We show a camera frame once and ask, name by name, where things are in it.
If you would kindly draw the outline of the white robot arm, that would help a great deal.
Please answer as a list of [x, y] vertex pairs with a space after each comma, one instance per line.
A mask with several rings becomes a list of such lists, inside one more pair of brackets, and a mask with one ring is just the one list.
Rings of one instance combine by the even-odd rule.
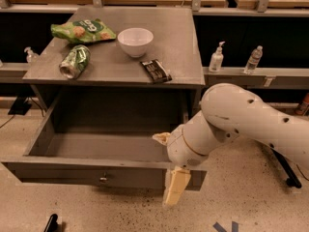
[[266, 104], [259, 96], [231, 83], [211, 86], [201, 99], [201, 110], [171, 132], [153, 139], [167, 147], [175, 164], [164, 203], [178, 203], [190, 179], [214, 149], [238, 136], [256, 140], [285, 158], [309, 167], [309, 121]]

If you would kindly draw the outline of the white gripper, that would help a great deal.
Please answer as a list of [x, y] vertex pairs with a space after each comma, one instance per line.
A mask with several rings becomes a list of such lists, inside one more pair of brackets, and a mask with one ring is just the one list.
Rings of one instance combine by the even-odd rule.
[[174, 169], [166, 172], [163, 194], [163, 204], [174, 206], [179, 202], [191, 179], [190, 171], [187, 169], [202, 164], [208, 156], [195, 153], [189, 147], [183, 135], [183, 126], [178, 126], [171, 133], [155, 133], [152, 139], [161, 145], [167, 145], [168, 158], [176, 165]]

